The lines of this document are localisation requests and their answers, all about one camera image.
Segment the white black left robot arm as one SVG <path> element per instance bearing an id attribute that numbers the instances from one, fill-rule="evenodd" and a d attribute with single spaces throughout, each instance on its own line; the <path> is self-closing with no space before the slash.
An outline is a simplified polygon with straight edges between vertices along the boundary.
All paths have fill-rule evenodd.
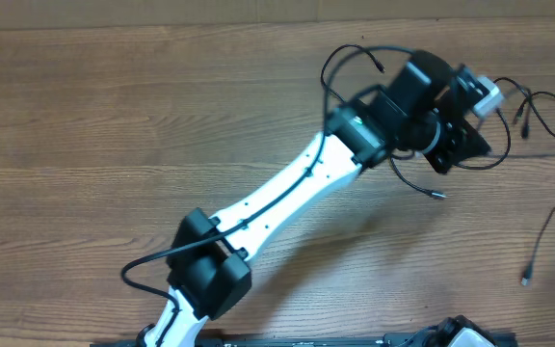
<path id="1" fill-rule="evenodd" d="M 388 85 L 372 85 L 323 109 L 323 126 L 285 169 L 244 199 L 213 215 L 185 216 L 169 249 L 167 305 L 137 337 L 140 346 L 191 346 L 203 325 L 234 307 L 251 289 L 262 251 L 310 206 L 351 184 L 395 150 L 422 154 L 444 174 L 489 153 L 467 114 L 484 118 L 503 96 L 487 77 L 451 67 L 424 51 Z"/>

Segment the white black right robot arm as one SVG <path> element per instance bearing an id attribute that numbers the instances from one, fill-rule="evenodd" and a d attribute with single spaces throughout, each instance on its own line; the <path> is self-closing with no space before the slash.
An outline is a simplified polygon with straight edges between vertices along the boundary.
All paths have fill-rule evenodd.
<path id="1" fill-rule="evenodd" d="M 463 315 L 444 319 L 425 343 L 426 347 L 496 347 L 487 331 Z"/>

